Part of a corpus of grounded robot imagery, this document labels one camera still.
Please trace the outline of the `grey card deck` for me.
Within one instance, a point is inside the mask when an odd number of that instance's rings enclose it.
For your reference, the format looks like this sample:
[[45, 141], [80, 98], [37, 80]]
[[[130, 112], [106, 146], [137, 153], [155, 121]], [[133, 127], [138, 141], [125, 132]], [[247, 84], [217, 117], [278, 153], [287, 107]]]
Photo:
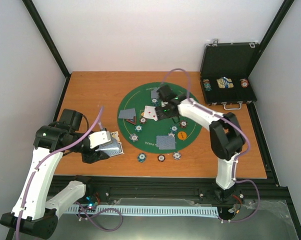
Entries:
[[119, 142], [113, 141], [108, 144], [100, 145], [96, 151], [102, 151], [109, 157], [115, 157], [120, 155], [121, 149]]

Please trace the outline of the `orange round blind button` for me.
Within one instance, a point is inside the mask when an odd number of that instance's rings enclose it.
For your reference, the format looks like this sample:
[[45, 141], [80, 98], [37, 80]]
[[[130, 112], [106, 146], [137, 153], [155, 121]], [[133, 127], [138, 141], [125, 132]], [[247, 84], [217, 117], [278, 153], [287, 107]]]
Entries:
[[177, 137], [178, 137], [178, 139], [184, 141], [184, 140], [187, 139], [188, 135], [187, 135], [187, 133], [185, 131], [179, 131], [177, 133]]

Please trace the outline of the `green blue poker chip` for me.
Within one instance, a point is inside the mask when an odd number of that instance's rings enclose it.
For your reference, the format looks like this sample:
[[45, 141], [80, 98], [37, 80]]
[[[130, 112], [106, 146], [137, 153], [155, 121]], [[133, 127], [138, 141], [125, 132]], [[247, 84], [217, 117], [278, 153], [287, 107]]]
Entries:
[[141, 132], [143, 130], [143, 126], [139, 124], [139, 125], [136, 125], [134, 129], [136, 132]]

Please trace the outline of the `triangular red dealer button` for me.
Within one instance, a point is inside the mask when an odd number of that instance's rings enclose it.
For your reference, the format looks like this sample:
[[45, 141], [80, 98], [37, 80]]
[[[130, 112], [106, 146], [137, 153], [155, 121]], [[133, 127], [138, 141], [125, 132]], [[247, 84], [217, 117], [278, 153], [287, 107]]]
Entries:
[[132, 124], [132, 125], [134, 125], [134, 126], [137, 124], [137, 120], [136, 120], [135, 117], [134, 118], [128, 118], [125, 121]]

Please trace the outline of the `purple white chip stack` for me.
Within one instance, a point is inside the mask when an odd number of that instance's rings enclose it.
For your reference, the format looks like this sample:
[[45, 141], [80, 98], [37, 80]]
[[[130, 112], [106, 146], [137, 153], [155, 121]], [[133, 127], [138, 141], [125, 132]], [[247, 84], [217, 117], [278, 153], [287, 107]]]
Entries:
[[179, 151], [176, 151], [172, 154], [172, 157], [175, 159], [175, 160], [180, 160], [182, 155]]

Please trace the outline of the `red brown chip stack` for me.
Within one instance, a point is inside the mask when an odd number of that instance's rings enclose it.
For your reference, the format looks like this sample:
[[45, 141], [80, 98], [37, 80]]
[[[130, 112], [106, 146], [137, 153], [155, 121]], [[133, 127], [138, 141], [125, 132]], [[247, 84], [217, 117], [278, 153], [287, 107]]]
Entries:
[[163, 154], [160, 154], [160, 155], [157, 156], [157, 160], [159, 162], [164, 162], [166, 160], [166, 157]]

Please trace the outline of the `green blue chip stack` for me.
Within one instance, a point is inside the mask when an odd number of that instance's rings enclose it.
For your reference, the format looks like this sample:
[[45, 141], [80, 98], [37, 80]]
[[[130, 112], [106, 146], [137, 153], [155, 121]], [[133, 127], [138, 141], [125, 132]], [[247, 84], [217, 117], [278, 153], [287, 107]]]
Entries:
[[144, 163], [147, 159], [147, 156], [145, 153], [140, 153], [138, 156], [137, 156], [137, 161], [139, 163]]

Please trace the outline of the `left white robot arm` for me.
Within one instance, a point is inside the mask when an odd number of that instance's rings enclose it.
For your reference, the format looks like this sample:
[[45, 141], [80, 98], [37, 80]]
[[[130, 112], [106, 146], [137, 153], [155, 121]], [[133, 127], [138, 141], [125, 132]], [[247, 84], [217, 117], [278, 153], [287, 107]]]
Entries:
[[8, 227], [20, 239], [21, 234], [47, 240], [56, 229], [61, 215], [77, 200], [90, 201], [95, 189], [89, 177], [76, 176], [52, 199], [47, 200], [49, 188], [58, 164], [65, 153], [79, 153], [82, 161], [92, 164], [110, 158], [106, 147], [117, 143], [106, 129], [94, 131], [100, 124], [102, 112], [79, 132], [84, 115], [64, 109], [58, 121], [42, 126], [35, 134], [32, 160], [25, 184], [11, 212], [1, 216], [0, 224]]

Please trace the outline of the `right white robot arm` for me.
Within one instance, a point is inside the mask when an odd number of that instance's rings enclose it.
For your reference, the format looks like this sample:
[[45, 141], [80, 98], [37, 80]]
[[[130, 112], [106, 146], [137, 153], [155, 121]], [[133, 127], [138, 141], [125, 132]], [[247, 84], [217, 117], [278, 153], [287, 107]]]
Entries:
[[160, 106], [155, 108], [158, 120], [182, 116], [209, 131], [210, 146], [217, 157], [214, 195], [217, 201], [225, 202], [235, 191], [238, 157], [247, 141], [237, 117], [231, 112], [215, 112], [188, 95], [178, 95], [168, 85], [156, 92], [161, 100]]

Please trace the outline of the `blue playing card box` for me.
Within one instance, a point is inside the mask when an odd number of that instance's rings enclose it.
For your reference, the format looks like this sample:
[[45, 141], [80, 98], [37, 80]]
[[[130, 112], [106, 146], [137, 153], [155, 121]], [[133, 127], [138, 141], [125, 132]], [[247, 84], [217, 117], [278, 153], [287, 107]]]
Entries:
[[124, 154], [124, 149], [123, 149], [123, 145], [121, 142], [119, 142], [119, 146], [120, 146], [120, 155]]

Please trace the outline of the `red playing card box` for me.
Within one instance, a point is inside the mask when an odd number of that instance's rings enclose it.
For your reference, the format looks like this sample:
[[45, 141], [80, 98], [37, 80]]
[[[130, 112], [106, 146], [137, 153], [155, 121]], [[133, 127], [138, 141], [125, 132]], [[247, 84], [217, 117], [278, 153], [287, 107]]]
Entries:
[[113, 131], [113, 132], [111, 132], [110, 134], [111, 134], [111, 136], [112, 136], [114, 139], [116, 139], [118, 142], [121, 141], [121, 140], [120, 140], [120, 137], [119, 137], [119, 132], [118, 132], [118, 131]]

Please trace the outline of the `wrapped card deck in case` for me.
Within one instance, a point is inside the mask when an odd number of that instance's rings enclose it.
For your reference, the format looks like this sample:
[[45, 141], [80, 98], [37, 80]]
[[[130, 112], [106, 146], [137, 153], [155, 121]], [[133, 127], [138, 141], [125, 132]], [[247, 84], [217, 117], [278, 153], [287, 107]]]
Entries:
[[231, 78], [221, 77], [216, 80], [220, 89], [230, 89], [234, 87], [234, 83]]

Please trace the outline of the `black poker chip case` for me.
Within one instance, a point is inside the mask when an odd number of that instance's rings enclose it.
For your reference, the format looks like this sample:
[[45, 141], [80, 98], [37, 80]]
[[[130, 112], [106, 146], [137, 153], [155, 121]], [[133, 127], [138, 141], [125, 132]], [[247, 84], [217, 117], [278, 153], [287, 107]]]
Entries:
[[[258, 47], [258, 42], [220, 43], [217, 38], [205, 45], [200, 67], [200, 83], [207, 105], [235, 105], [239, 110], [242, 105], [257, 101], [249, 75]], [[217, 79], [221, 77], [232, 79], [234, 87], [219, 88]], [[209, 79], [211, 91], [204, 90], [204, 79]], [[241, 87], [241, 79], [248, 79], [249, 86]]]

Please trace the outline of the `red chips in case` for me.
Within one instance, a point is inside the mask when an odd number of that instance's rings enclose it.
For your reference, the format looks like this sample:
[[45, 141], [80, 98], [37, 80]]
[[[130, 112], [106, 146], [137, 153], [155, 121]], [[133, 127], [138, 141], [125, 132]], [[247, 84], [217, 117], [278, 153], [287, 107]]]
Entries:
[[240, 85], [242, 88], [247, 88], [249, 86], [249, 81], [246, 78], [240, 80]]

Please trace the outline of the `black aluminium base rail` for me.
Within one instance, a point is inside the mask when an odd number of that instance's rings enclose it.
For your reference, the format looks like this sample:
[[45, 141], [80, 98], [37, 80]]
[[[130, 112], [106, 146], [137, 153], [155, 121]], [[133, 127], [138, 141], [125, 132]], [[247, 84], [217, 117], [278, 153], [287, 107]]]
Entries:
[[48, 196], [61, 192], [70, 181], [86, 184], [86, 194], [79, 199], [80, 203], [87, 203], [89, 197], [108, 204], [128, 198], [178, 199], [219, 209], [235, 204], [264, 209], [267, 202], [293, 203], [288, 188], [276, 185], [273, 179], [237, 183], [222, 192], [212, 178], [54, 176], [48, 185]]

